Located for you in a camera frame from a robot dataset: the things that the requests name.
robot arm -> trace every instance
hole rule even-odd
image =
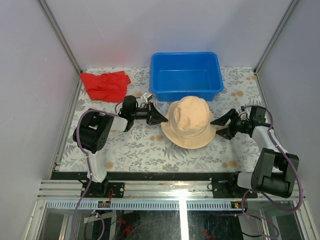
[[[226,128],[218,130],[216,134],[228,140],[231,140],[237,132],[249,134],[261,151],[252,173],[237,173],[236,183],[239,187],[289,198],[293,192],[295,174],[268,136],[270,124],[266,123],[265,115],[266,109],[264,107],[252,106],[249,119],[243,120],[235,109],[231,109],[227,114],[212,121],[211,124],[224,126],[230,121]],[[269,131],[276,144],[284,149],[277,140],[274,130],[270,129]],[[290,154],[286,150],[284,152],[292,161],[295,169],[298,169],[298,156]],[[273,172],[273,167],[281,172]]]
[[[117,115],[103,114],[100,112],[87,113],[79,128],[80,143],[89,152],[89,163],[92,170],[92,187],[98,192],[106,192],[107,184],[104,183],[107,171],[104,166],[103,152],[111,130],[127,132],[134,124],[134,120],[145,119],[148,125],[160,124],[168,120],[161,115],[150,102],[152,95],[145,93],[141,98],[126,96],[122,108]],[[77,141],[77,131],[73,132],[73,140]]]

black bracket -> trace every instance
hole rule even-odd
[[[223,179],[212,179],[212,193],[215,199],[234,199],[242,198],[248,190],[237,185],[239,172],[234,174],[226,174]],[[256,199],[258,195],[250,192],[246,196],[248,199]]]
[[[87,188],[89,179],[79,179],[82,183],[81,195]],[[92,181],[88,191],[85,193],[85,198],[103,198],[103,199],[122,199],[125,193],[125,183],[124,182],[109,182],[106,178],[103,182],[94,182]]]

red wire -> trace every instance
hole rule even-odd
[[[111,188],[109,190],[109,202],[110,202],[110,205],[111,205],[111,199],[112,199],[113,194],[114,194],[114,190]]]

metal frame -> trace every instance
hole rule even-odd
[[[75,71],[78,73],[78,74],[81,74],[82,73],[82,69],[78,63],[78,61],[76,60],[74,54],[72,53],[69,45],[68,45],[68,42],[65,38],[65,36],[63,35],[58,23],[57,23],[57,20],[55,19],[50,7],[48,6],[46,0],[37,0],[37,2],[40,4],[41,6],[41,9],[43,11],[43,13],[45,14],[48,22],[50,23],[55,35],[57,36],[59,42],[61,43],[61,46],[62,48],[64,49],[66,55],[68,56],[68,58],[70,59]]]
[[[286,9],[279,25],[277,26],[274,34],[272,35],[266,49],[264,50],[259,62],[257,63],[256,67],[254,68],[254,72],[258,73],[264,64],[265,60],[267,59],[271,49],[275,45],[278,37],[280,36],[281,32],[283,31],[285,25],[287,24],[289,18],[291,17],[292,13],[295,11],[297,8],[298,4],[300,3],[301,0],[291,0],[288,8]]]
[[[99,207],[104,198],[84,198],[79,209],[83,210],[178,210],[182,196],[188,211],[235,211],[232,205],[241,199],[215,199],[212,192],[207,189],[211,182],[206,181],[122,181],[125,183],[123,198],[113,199],[110,207]],[[32,221],[25,239],[34,240],[39,237],[41,226],[48,209],[74,209],[79,200],[82,184],[77,180],[43,180],[38,193],[38,200],[32,214]],[[298,201],[297,186],[290,198],[272,196],[275,201]],[[267,201],[263,195],[258,198],[248,198],[249,203]],[[307,203],[304,202],[300,211],[297,211],[297,220],[301,233],[305,239],[319,239],[313,225]],[[269,232],[264,221],[257,222],[258,228],[265,233]]]
[[[75,108],[77,105],[79,94],[81,92],[81,86],[82,86],[82,81],[80,80],[80,78],[78,78],[77,84],[76,84],[76,86],[73,90],[73,93],[72,93],[71,102],[68,106],[67,115],[66,115],[66,118],[63,123],[62,132],[59,137],[58,146],[55,150],[52,165],[51,165],[51,168],[49,169],[48,179],[51,178],[53,171],[55,171],[56,166],[58,164],[58,161],[60,160],[60,158],[63,154],[63,151],[65,149],[67,137],[68,137],[68,133],[69,133],[69,127],[71,125],[72,119],[75,114]]]
[[[254,68],[254,74],[257,76],[257,79],[258,79],[258,88],[262,95],[262,100],[264,101],[264,104],[266,106],[268,106],[268,104],[266,102],[263,89],[261,88],[259,71],[263,66],[265,60],[267,59],[279,35],[284,29],[286,23],[288,22],[290,16],[294,12],[294,10],[296,9],[300,1],[301,0],[291,1],[279,25],[277,26],[271,40],[269,41],[263,55],[261,56],[257,66]],[[83,70],[81,69],[78,61],[76,60],[74,54],[72,53],[70,46],[68,45],[68,42],[65,39],[46,0],[37,0],[37,2],[41,6],[41,9],[43,10],[45,16],[47,17],[54,33],[56,34],[59,42],[61,43],[61,46],[63,47],[65,53],[70,59],[75,71],[78,74],[82,73]],[[66,205],[68,204],[69,204],[69,207],[71,206],[72,208],[74,208],[75,202],[77,202],[80,197],[82,185],[75,179],[77,179],[76,178],[77,175],[78,176],[82,174],[86,175],[86,172],[57,173],[54,171],[56,167],[56,160],[60,159],[62,151],[64,150],[64,147],[66,144],[69,126],[71,124],[71,121],[74,115],[78,96],[81,91],[81,86],[82,84],[81,84],[81,81],[79,80],[72,94],[72,100],[68,107],[68,115],[63,125],[63,130],[59,139],[59,145],[57,146],[56,154],[54,156],[54,161],[51,166],[52,172],[50,172],[50,176],[49,176],[49,178],[53,177],[53,179],[66,177],[65,179],[74,179],[74,180],[43,180],[42,181],[37,202],[35,204],[34,211],[30,217],[30,221],[29,221],[30,224],[26,229],[24,239],[27,239],[27,240],[39,239],[40,232],[41,232],[40,230],[42,228],[47,210],[49,208],[57,208],[58,206],[60,206],[61,208],[66,209]],[[134,205],[133,207],[130,208],[130,205],[128,204],[131,204],[132,206],[133,203],[145,204],[146,202],[149,202],[149,203],[158,202],[162,204],[167,203],[167,204],[174,205],[176,204],[178,199],[181,197],[181,194],[183,194],[187,199],[188,202],[186,203],[186,207],[189,210],[192,210],[193,206],[197,206],[196,207],[197,210],[206,209],[208,206],[211,210],[212,209],[227,210],[229,209],[228,207],[219,208],[218,206],[220,204],[222,204],[222,206],[229,206],[231,202],[238,202],[241,200],[241,199],[214,199],[212,196],[212,193],[209,192],[207,189],[207,185],[211,182],[209,178],[212,173],[202,173],[200,179],[198,176],[198,177],[195,177],[195,179],[192,178],[193,181],[187,181],[187,179],[190,179],[189,177],[192,175],[192,173],[169,173],[169,174],[158,173],[158,174],[163,174],[163,176],[159,177],[157,181],[153,181],[154,179],[151,180],[150,178],[141,180],[141,178],[146,177],[144,176],[143,173],[128,173],[128,172],[110,173],[110,175],[113,176],[114,179],[121,179],[125,174],[127,175],[127,177],[126,179],[123,178],[122,180],[122,182],[126,184],[124,198],[121,200],[114,199],[112,201],[113,205],[111,205],[111,207],[114,209],[117,209],[117,207],[121,208],[123,206],[126,206],[127,207],[126,209],[137,209],[138,205]],[[180,175],[181,177],[180,181],[172,181],[174,179],[175,174]],[[295,186],[292,196],[289,199],[285,199],[285,201],[297,201],[298,194],[299,193],[298,193],[297,186]],[[283,198],[279,198],[275,196],[273,196],[272,199],[277,201],[283,200]],[[88,206],[92,206],[90,204],[96,204],[97,201],[99,200],[102,200],[102,199],[93,200],[90,198],[85,198],[83,201],[84,203],[87,203]],[[258,198],[248,199],[248,201],[266,201],[266,199],[262,195],[259,195]],[[150,205],[150,206],[152,207],[152,209],[154,210],[156,209],[156,207],[154,207],[155,205]],[[318,233],[316,231],[316,228],[314,226],[314,223],[312,221],[312,218],[309,212],[307,202],[304,202],[300,211],[297,211],[296,217],[298,222],[300,223],[301,232],[305,236],[305,239],[319,239]],[[61,229],[60,239],[64,239],[64,233],[66,233],[66,230],[67,230],[68,219],[69,219],[69,216],[65,215],[63,219],[63,222],[65,224],[63,224],[64,227],[63,229]],[[257,224],[259,229],[264,230],[266,232],[269,231],[268,226],[264,221],[258,221]]]

blue plastic bin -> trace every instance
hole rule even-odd
[[[150,89],[158,101],[197,96],[207,101],[224,89],[213,52],[156,53],[151,59]]]

